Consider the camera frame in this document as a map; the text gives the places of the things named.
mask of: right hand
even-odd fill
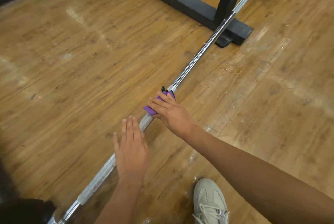
[[[184,139],[197,126],[196,122],[171,94],[158,92],[158,96],[162,100],[150,98],[147,104],[158,113],[152,117],[160,119],[172,133]]]

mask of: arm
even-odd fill
[[[270,222],[334,223],[334,200],[273,165],[231,146],[199,128],[171,96],[158,92],[148,104],[155,117],[182,138],[225,177]]]
[[[130,224],[148,166],[148,147],[136,118],[122,121],[122,141],[114,133],[119,181],[95,224]]]

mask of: black metal frame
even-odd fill
[[[178,11],[195,19],[211,30],[216,30],[219,24],[233,10],[237,0],[220,0],[217,9],[201,0],[162,0]],[[233,19],[226,30],[216,41],[223,48],[231,42],[241,45],[252,33],[253,28],[245,23]]]

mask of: left hand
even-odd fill
[[[122,141],[114,133],[114,149],[120,182],[141,186],[148,167],[148,146],[135,117],[123,119]]]

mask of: wooden floor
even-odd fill
[[[333,198],[333,0],[250,0],[237,18],[250,38],[212,47],[177,100],[219,139]],[[0,29],[0,158],[22,197],[51,199],[57,214],[111,156],[121,119],[142,117],[212,33],[159,0],[16,0],[0,8]],[[133,223],[193,223],[202,177],[222,189],[231,223],[267,223],[160,121],[146,138]],[[94,222],[116,181],[78,223]]]

